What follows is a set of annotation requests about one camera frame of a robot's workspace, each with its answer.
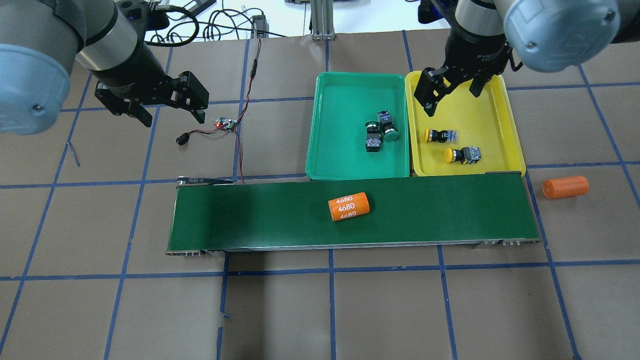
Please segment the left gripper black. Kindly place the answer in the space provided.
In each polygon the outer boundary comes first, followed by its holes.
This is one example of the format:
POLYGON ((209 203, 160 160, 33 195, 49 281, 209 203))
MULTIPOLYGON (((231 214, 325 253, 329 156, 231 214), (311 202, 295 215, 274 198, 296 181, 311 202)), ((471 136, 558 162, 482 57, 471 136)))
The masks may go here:
MULTIPOLYGON (((117 0, 109 20, 87 39, 87 70, 97 80, 94 96, 112 115, 135 118, 146 128, 153 125, 153 116, 140 101, 167 76, 145 36, 169 27, 166 9, 145 0, 117 0)), ((203 125, 210 92, 197 76, 183 71, 173 79, 173 89, 179 109, 203 125)))

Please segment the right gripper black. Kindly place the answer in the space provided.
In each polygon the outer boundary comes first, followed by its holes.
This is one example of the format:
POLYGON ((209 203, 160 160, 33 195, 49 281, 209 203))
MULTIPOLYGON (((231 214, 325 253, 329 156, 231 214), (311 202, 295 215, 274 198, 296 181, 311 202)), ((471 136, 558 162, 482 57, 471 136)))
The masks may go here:
POLYGON ((450 33, 441 68, 423 69, 417 93, 423 111, 433 117, 442 96, 471 81, 469 91, 479 98, 494 75, 501 75, 512 48, 507 44, 504 23, 493 0, 421 0, 418 20, 422 24, 445 19, 450 33))

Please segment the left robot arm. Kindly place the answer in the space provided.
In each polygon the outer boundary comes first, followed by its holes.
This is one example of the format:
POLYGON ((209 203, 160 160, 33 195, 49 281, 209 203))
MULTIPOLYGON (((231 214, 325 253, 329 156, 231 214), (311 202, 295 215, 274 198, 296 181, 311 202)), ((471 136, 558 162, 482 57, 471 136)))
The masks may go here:
POLYGON ((70 92, 74 64, 97 80, 94 96, 114 116, 147 128, 146 106, 167 105, 205 122, 210 94, 191 71, 167 75, 146 32, 166 28, 179 6, 146 0, 3 0, 0 6, 2 133, 33 135, 53 127, 70 92))

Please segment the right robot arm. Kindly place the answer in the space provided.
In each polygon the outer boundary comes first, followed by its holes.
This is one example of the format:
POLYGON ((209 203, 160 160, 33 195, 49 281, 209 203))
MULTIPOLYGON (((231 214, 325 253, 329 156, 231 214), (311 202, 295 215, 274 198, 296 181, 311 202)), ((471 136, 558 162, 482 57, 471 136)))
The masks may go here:
POLYGON ((419 21, 445 19, 450 32, 442 66, 422 70, 413 97, 432 117, 461 84, 478 97, 507 67, 581 65, 610 44, 637 43, 639 11, 637 0, 423 0, 419 21))

